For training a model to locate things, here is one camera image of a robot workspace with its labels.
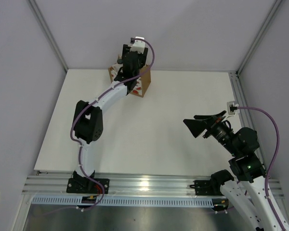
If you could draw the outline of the watermelon print canvas bag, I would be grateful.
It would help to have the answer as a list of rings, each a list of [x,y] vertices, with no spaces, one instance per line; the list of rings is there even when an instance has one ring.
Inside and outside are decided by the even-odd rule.
[[[151,83],[151,74],[150,66],[144,65],[140,70],[139,75],[129,78],[129,79],[119,79],[119,59],[116,64],[108,68],[111,85],[110,89],[113,91],[113,94],[119,99],[128,95],[134,94],[139,97],[144,97],[150,83]]]

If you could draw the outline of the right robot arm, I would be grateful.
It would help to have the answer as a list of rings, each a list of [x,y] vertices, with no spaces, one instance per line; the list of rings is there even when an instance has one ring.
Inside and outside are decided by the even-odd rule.
[[[234,132],[226,111],[196,115],[183,123],[195,138],[213,137],[232,156],[230,171],[211,175],[210,190],[225,196],[254,231],[289,231],[289,223],[269,188],[268,174],[255,154],[260,147],[257,132],[247,127]]]

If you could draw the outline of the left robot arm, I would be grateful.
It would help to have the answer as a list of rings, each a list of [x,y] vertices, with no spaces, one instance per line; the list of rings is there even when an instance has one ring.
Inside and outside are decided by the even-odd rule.
[[[147,53],[144,38],[132,38],[130,44],[123,45],[122,55],[117,59],[118,70],[109,88],[92,101],[76,104],[70,137],[80,144],[75,174],[81,177],[77,187],[84,193],[94,188],[94,180],[89,177],[95,172],[93,147],[104,130],[103,115],[133,91],[146,64]]]

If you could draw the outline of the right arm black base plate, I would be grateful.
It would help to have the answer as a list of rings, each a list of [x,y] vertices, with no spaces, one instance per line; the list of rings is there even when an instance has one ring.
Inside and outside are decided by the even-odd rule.
[[[220,190],[210,180],[195,180],[189,188],[194,189],[197,196],[222,196]]]

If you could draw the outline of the left aluminium frame post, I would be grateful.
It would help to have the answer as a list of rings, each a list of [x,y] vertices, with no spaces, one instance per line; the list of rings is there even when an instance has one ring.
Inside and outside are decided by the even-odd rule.
[[[68,72],[68,65],[65,61],[65,58],[63,57],[61,50],[53,36],[53,33],[51,32],[48,23],[45,20],[45,17],[43,16],[43,13],[38,6],[38,3],[35,0],[26,0],[29,8],[31,9],[37,23],[39,24],[45,38],[47,39],[49,46],[51,50],[53,51],[54,55],[56,56],[58,62],[60,63],[61,67],[64,69],[65,73]]]

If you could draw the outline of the aluminium frame post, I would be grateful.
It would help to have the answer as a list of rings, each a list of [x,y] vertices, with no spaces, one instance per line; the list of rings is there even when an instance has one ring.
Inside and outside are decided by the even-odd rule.
[[[39,24],[45,38],[47,39],[49,46],[51,50],[53,51],[54,55],[56,56],[58,62],[60,63],[61,67],[64,69],[65,73],[68,72],[68,65],[65,61],[65,58],[63,57],[61,50],[53,36],[53,33],[51,32],[48,23],[45,20],[45,17],[43,16],[43,13],[38,6],[38,3],[35,0],[26,0],[29,8],[31,9],[37,23]]]
[[[285,0],[275,0],[273,5],[270,7],[267,15],[264,18],[264,21],[261,23],[259,30],[257,31],[251,45],[249,46],[246,54],[243,57],[243,60],[240,62],[238,69],[236,71],[236,76],[240,77],[245,67],[250,62],[251,58],[253,57],[254,53],[256,52],[257,48],[261,44],[265,34],[269,30],[270,26],[272,25],[274,19],[276,18],[277,14],[281,10]]]

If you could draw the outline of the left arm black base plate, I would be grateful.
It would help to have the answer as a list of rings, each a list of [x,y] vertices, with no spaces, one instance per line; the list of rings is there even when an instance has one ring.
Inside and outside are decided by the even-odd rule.
[[[104,187],[105,194],[108,194],[110,179],[96,178],[95,171],[90,175],[90,177],[99,182]],[[83,177],[74,171],[68,179],[66,192],[76,194],[101,194],[102,188],[99,184],[92,182],[87,177]]]

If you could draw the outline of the right aluminium frame post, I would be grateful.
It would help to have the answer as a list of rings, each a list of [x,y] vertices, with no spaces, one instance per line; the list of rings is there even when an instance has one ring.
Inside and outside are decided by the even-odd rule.
[[[238,69],[236,71],[236,76],[240,77],[245,67],[250,62],[251,58],[253,57],[254,53],[256,52],[257,48],[261,44],[265,34],[269,30],[270,26],[272,25],[274,19],[276,18],[277,14],[281,10],[285,0],[275,0],[273,5],[270,7],[267,15],[264,18],[264,21],[261,23],[259,30],[257,31],[251,45],[249,46],[246,54],[243,57],[243,60],[240,62]]]

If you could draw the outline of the aluminium mounting rail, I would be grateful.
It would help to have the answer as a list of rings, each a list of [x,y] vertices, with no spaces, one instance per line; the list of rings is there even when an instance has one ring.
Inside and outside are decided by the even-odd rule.
[[[27,177],[22,194],[64,195],[71,172],[41,172]],[[189,186],[195,180],[209,180],[209,176],[171,176],[96,173],[96,178],[110,179],[108,196],[179,197],[195,196]]]

